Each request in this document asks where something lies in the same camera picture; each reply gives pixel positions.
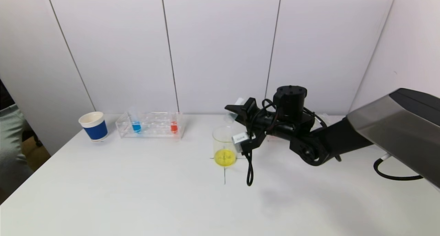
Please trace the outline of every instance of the gray clothing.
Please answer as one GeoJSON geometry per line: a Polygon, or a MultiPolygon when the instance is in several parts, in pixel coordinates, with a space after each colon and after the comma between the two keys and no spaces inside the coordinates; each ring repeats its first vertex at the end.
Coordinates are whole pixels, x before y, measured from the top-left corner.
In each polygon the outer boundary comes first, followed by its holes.
{"type": "Polygon", "coordinates": [[[0,111],[0,204],[33,173],[22,153],[22,134],[27,128],[16,104],[0,111]]]}

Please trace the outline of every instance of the yellow liquid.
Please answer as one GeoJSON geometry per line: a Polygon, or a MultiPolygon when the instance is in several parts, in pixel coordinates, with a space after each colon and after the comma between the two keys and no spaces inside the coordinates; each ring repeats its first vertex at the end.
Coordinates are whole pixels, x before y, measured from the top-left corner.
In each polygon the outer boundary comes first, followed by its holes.
{"type": "Polygon", "coordinates": [[[235,153],[229,149],[221,149],[214,154],[215,162],[222,167],[229,167],[234,164],[235,159],[235,153]]]}

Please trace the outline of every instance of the white table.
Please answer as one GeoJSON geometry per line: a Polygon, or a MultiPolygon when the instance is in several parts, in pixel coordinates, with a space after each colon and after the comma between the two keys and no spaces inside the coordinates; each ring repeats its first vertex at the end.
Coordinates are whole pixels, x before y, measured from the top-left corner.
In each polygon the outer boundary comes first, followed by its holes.
{"type": "MultiPolygon", "coordinates": [[[[188,116],[179,142],[120,139],[106,117],[104,142],[81,131],[0,207],[1,236],[439,235],[440,193],[381,178],[378,147],[312,167],[287,141],[265,141],[248,187],[245,159],[226,171],[210,159],[222,115],[188,116]]],[[[414,174],[393,158],[381,170],[414,174]]]]}

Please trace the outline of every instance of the white label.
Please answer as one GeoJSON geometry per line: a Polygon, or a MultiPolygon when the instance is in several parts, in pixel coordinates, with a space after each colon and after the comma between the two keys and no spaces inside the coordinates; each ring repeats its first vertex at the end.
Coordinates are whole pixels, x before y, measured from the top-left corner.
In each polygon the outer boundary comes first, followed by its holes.
{"type": "Polygon", "coordinates": [[[247,135],[246,132],[236,134],[235,136],[232,137],[234,144],[246,141],[247,139],[249,139],[249,136],[247,135]]]}

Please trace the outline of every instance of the black cable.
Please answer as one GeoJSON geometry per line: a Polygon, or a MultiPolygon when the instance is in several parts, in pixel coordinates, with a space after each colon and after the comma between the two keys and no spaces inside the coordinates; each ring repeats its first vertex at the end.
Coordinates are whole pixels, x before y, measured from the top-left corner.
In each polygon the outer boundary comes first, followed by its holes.
{"type": "Polygon", "coordinates": [[[253,128],[253,122],[255,121],[256,117],[258,116],[258,114],[260,114],[262,111],[265,111],[267,108],[273,106],[273,103],[268,104],[267,106],[264,106],[263,108],[261,108],[255,115],[254,117],[252,117],[252,120],[250,122],[250,126],[249,126],[249,130],[248,130],[248,135],[249,138],[252,139],[252,128],[253,128]]]}
{"type": "MultiPolygon", "coordinates": [[[[263,100],[262,104],[264,105],[265,101],[270,101],[269,99],[265,99],[263,100]]],[[[267,108],[274,106],[274,104],[272,103],[272,101],[270,101],[270,103],[266,106],[263,106],[263,108],[261,108],[252,118],[251,122],[250,122],[250,126],[249,126],[249,130],[248,130],[248,135],[249,138],[252,139],[252,129],[253,129],[253,122],[255,121],[256,117],[258,116],[258,114],[260,114],[262,111],[265,111],[267,108]]],[[[247,178],[246,178],[246,183],[248,186],[252,185],[253,182],[253,167],[252,167],[252,150],[249,152],[242,152],[242,156],[245,156],[246,159],[248,160],[248,174],[247,174],[247,178]]]]}
{"type": "Polygon", "coordinates": [[[246,157],[246,159],[248,160],[248,163],[249,163],[248,175],[246,177],[246,183],[248,186],[251,186],[253,183],[252,150],[249,153],[243,152],[242,155],[246,157]]]}
{"type": "Polygon", "coordinates": [[[322,120],[322,119],[321,119],[317,114],[315,114],[313,111],[310,111],[309,109],[307,109],[307,108],[305,108],[305,107],[304,107],[304,111],[305,111],[307,114],[311,115],[312,117],[317,118],[317,119],[319,120],[319,123],[321,124],[321,126],[322,126],[323,128],[327,128],[327,124],[326,124],[326,122],[324,122],[324,120],[322,120]]]}
{"type": "Polygon", "coordinates": [[[383,161],[384,161],[383,159],[378,159],[378,160],[376,160],[376,161],[374,162],[374,165],[373,165],[374,170],[375,170],[376,173],[377,173],[378,175],[380,175],[381,177],[388,178],[388,179],[391,179],[391,180],[398,180],[398,181],[410,181],[410,180],[418,180],[418,179],[422,179],[422,178],[423,178],[423,177],[420,176],[420,175],[417,175],[417,176],[411,176],[411,177],[395,177],[395,176],[390,176],[390,175],[386,175],[386,174],[384,174],[384,173],[381,173],[381,172],[379,171],[378,167],[379,167],[380,163],[382,163],[383,161]]]}
{"type": "Polygon", "coordinates": [[[264,99],[264,100],[261,102],[261,105],[262,105],[263,107],[266,106],[266,105],[264,104],[265,102],[269,102],[269,104],[272,104],[272,107],[275,109],[275,106],[274,106],[274,103],[272,102],[272,100],[264,99]]]}

